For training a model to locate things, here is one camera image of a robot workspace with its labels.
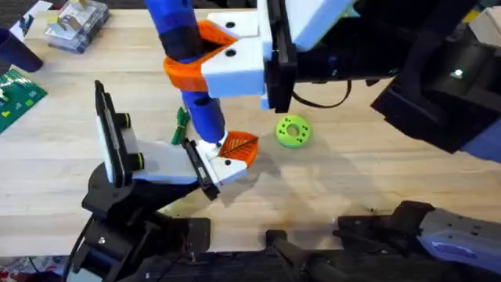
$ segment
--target orange bracket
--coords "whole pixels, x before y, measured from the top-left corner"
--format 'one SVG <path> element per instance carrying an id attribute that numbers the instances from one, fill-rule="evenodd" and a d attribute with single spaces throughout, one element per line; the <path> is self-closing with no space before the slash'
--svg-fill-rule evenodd
<path id="1" fill-rule="evenodd" d="M 207 53 L 192 63 L 179 63 L 166 57 L 164 60 L 164 70 L 174 87 L 182 91 L 206 92 L 207 83 L 202 76 L 202 63 L 226 49 L 236 42 L 236 39 L 220 31 L 217 26 L 208 20 L 197 23 L 202 39 L 219 44 L 222 47 Z"/>

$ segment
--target circuit board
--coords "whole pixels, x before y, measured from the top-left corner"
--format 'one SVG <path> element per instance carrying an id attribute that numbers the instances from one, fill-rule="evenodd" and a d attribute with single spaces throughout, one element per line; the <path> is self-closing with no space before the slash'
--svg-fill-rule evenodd
<path id="1" fill-rule="evenodd" d="M 9 70 L 0 77 L 0 89 L 0 133 L 47 94 L 16 70 Z"/>

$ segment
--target wooden table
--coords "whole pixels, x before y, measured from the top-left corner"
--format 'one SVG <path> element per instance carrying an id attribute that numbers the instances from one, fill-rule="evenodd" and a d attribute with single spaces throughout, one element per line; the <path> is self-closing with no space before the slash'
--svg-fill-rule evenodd
<path id="1" fill-rule="evenodd" d="M 163 69 L 164 52 L 146 10 L 115 10 L 84 55 L 51 49 L 45 18 L 26 43 L 45 61 L 29 74 L 49 94 L 0 135 L 0 255 L 68 254 L 89 213 L 81 208 L 90 173 L 100 163 L 94 120 L 99 79 L 115 107 L 132 115 L 140 139 L 169 142 L 178 90 Z M 208 11 L 197 11 L 203 18 Z M 210 202 L 200 191 L 165 208 L 175 216 L 212 220 L 212 251 L 258 250 L 269 228 L 289 231 L 304 248 L 338 247 L 330 236 L 339 215 L 391 213 L 403 200 L 501 221 L 501 165 L 468 154 L 449 155 L 410 139 L 369 105 L 388 81 L 355 82 L 337 109 L 293 103 L 291 114 L 313 128 L 307 146 L 292 150 L 274 136 L 282 115 L 259 110 L 258 97 L 224 99 L 227 128 L 261 137 L 244 179 Z M 298 85 L 304 97 L 339 100 L 346 83 Z M 191 137 L 196 138 L 192 129 Z"/>

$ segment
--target orange triangular piece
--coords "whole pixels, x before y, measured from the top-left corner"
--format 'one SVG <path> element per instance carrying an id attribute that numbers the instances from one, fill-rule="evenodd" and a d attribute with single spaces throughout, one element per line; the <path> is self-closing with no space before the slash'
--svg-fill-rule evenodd
<path id="1" fill-rule="evenodd" d="M 258 137 L 247 132 L 228 132 L 219 157 L 245 161 L 250 167 L 258 153 Z"/>

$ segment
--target green gear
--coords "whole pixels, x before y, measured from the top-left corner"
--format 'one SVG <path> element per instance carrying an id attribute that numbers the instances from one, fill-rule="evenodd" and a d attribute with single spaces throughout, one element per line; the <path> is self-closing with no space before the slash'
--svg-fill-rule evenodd
<path id="1" fill-rule="evenodd" d="M 288 128 L 293 127 L 297 131 L 297 135 L 292 136 L 288 132 Z M 283 117 L 276 124 L 275 134 L 280 144 L 288 148 L 298 148 L 305 145 L 310 139 L 312 128 L 310 124 L 299 116 Z"/>

